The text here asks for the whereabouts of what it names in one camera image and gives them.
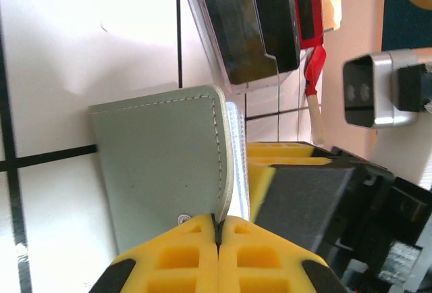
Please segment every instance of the white tile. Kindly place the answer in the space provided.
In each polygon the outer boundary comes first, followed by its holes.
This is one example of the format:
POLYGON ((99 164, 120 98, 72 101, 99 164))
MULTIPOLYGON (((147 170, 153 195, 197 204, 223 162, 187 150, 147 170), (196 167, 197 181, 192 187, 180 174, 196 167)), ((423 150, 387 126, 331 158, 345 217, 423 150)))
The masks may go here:
POLYGON ((20 292, 6 173, 0 173, 0 292, 20 292))
POLYGON ((88 292, 115 257, 97 158, 20 170, 34 293, 88 292))
POLYGON ((298 80, 299 80, 299 83, 300 83, 300 86, 299 86, 299 94, 300 94, 300 97, 299 97, 299 100, 298 100, 298 102, 299 102, 299 108, 301 108, 301 107, 307 107, 308 106, 308 103, 307 103, 307 100, 306 100, 306 78, 304 77, 304 67, 305 67, 305 65, 306 65, 306 58, 304 58, 301 62, 300 62, 300 68, 299 68, 299 70, 300 70, 300 75, 299 75, 299 78, 298 78, 298 80))
POLYGON ((248 93, 246 106, 247 116, 275 113, 279 107, 279 91, 277 86, 265 87, 248 93))
POLYGON ((182 13, 183 86, 213 84, 213 77, 188 0, 180 0, 182 13))
POLYGON ((304 91, 300 91, 300 69, 293 71, 282 83, 280 90, 280 110, 298 109, 299 99, 304 91))
POLYGON ((277 141, 277 116, 247 121, 248 142, 277 141))
POLYGON ((87 107, 177 83, 176 0, 2 0, 18 156, 94 142, 87 107))
POLYGON ((312 142, 311 116, 308 109, 302 109, 299 112, 300 127, 298 132, 298 140, 312 142))
POLYGON ((298 141, 298 111, 284 113, 279 120, 279 141, 298 141))

